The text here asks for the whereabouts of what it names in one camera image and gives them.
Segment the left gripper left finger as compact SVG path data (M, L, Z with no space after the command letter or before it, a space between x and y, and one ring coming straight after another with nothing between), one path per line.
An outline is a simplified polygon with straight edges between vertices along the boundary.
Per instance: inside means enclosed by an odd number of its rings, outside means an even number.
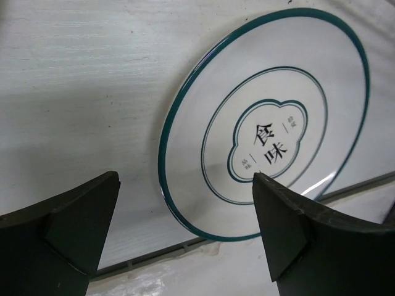
M1 295L85 295L120 189L108 171L1 216Z

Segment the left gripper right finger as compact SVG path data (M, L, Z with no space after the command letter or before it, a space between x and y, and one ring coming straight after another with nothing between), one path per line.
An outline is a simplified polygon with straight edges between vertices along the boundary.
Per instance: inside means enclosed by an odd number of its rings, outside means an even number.
M255 173L252 195L280 295L393 295L394 226L361 220Z

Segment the white plate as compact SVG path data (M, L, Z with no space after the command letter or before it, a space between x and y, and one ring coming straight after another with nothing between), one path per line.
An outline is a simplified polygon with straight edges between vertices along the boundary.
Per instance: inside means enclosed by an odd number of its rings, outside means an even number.
M164 120L158 179L174 218L205 239L257 237L255 173L322 200L362 133L370 78L361 37L329 12L279 10L232 31Z

